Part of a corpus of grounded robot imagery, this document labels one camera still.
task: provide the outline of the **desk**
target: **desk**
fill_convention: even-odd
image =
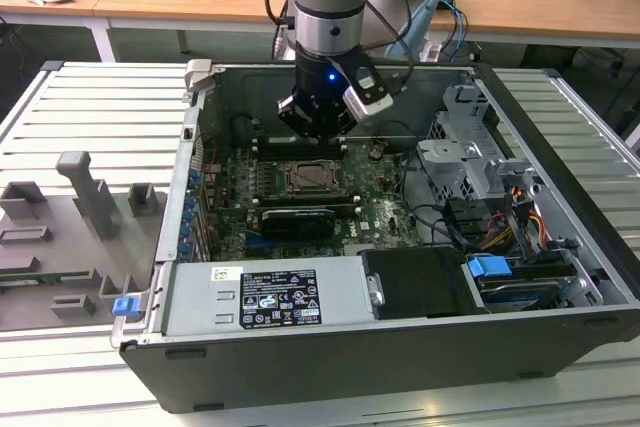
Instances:
[[[640,0],[456,1],[469,18],[468,40],[640,48]],[[0,0],[0,15],[11,23],[88,27],[103,61],[118,60],[111,28],[273,31],[263,0],[75,0],[45,7]],[[442,38],[452,28],[451,14],[437,12],[430,36]],[[184,35],[178,39],[184,50]]]
[[[640,47],[640,0],[456,0],[468,40]],[[431,30],[450,29],[437,15]]]

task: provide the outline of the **power supply label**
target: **power supply label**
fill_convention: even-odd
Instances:
[[[321,323],[315,270],[241,275],[240,325],[244,329]]]

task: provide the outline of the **blue cable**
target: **blue cable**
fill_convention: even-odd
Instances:
[[[456,60],[456,55],[458,55],[458,52],[460,51],[460,47],[462,47],[462,39],[464,39],[464,25],[462,22],[462,17],[460,16],[460,11],[457,8],[455,8],[451,3],[449,3],[446,0],[440,0],[440,2],[442,2],[444,5],[449,7],[449,9],[451,9],[451,12],[453,12],[453,14],[456,16],[456,19],[458,21],[458,27],[460,28],[460,35],[458,36],[458,43],[456,45],[456,50],[453,51],[453,54],[451,55],[451,60],[449,61],[450,63],[453,63],[453,61]]]

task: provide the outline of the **blue tab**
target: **blue tab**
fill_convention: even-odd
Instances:
[[[140,315],[140,299],[136,297],[120,297],[113,303],[111,313],[114,317]]]
[[[474,277],[511,275],[511,267],[507,259],[497,255],[474,257],[473,260],[469,261],[469,269]]]

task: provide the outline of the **yellow wire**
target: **yellow wire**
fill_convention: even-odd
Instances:
[[[540,217],[537,216],[533,216],[530,215],[529,218],[531,220],[533,220],[536,224],[538,224],[538,242],[540,243],[540,246],[544,247],[544,228],[542,227],[542,219]]]
[[[482,247],[482,250],[487,250],[487,249],[493,247],[494,245],[496,245],[498,242],[504,240],[509,235],[511,235],[511,229],[510,228],[505,230],[503,233],[501,233],[495,239],[491,240],[488,244],[485,244],[484,247]]]

